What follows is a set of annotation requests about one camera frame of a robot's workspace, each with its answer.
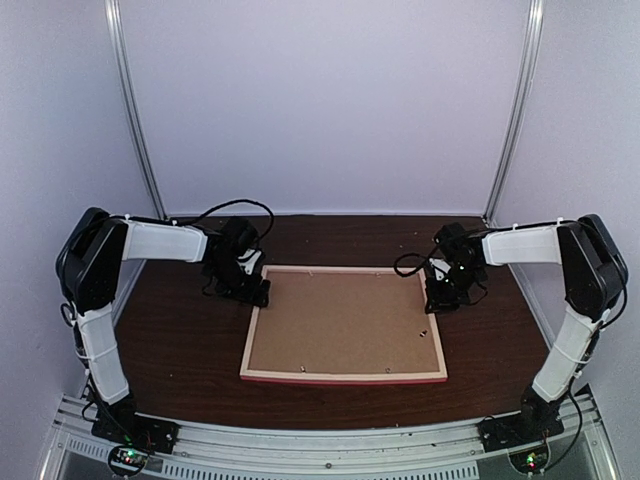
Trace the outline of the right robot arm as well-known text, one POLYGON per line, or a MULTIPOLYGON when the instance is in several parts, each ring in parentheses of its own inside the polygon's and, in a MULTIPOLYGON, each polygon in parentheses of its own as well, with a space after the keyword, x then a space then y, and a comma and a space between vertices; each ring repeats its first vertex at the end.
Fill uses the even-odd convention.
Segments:
POLYGON ((489 267, 556 264, 562 269, 564 320, 543 366, 523 396, 523 412, 513 419, 519 440, 535 440, 551 424, 553 407, 588 363, 601 330, 624 306, 628 269, 602 219, 558 219, 509 228, 468 230, 459 223, 434 236, 439 258, 422 264, 429 314, 472 305, 470 290, 481 286, 489 267))

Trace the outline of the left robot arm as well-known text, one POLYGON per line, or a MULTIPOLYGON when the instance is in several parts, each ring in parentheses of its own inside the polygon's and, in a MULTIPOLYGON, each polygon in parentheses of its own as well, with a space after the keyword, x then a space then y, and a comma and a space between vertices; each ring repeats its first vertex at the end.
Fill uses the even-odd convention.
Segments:
POLYGON ((269 303, 270 282, 259 271, 262 234, 243 217, 231 217, 218 230, 199 220, 154 220, 85 211, 59 253, 55 272, 64 302, 65 323, 74 331, 77 355, 89 372, 94 398, 112 407, 103 420, 123 444, 144 433, 138 415, 121 404, 131 396, 120 361, 113 324, 120 270, 130 260, 200 264, 216 295, 254 307, 269 303))

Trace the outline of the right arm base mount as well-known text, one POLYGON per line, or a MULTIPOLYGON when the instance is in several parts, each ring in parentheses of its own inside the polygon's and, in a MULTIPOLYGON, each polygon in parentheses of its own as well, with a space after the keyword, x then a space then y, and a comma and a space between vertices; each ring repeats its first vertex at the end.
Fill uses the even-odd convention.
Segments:
POLYGON ((510 450, 511 466, 518 473, 542 474, 551 465, 549 439, 564 432, 559 418, 562 400, 547 402, 527 387, 518 412, 486 416, 477 424, 484 451, 510 450))

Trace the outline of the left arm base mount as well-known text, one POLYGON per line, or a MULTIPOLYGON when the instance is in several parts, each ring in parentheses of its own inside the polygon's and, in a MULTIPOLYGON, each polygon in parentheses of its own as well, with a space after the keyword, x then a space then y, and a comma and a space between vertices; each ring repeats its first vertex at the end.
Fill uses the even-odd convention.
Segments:
POLYGON ((97 407, 91 434, 114 443, 106 463, 116 476, 138 475, 154 454, 173 452, 179 425, 139 414, 132 394, 113 405, 92 394, 90 404, 97 407))

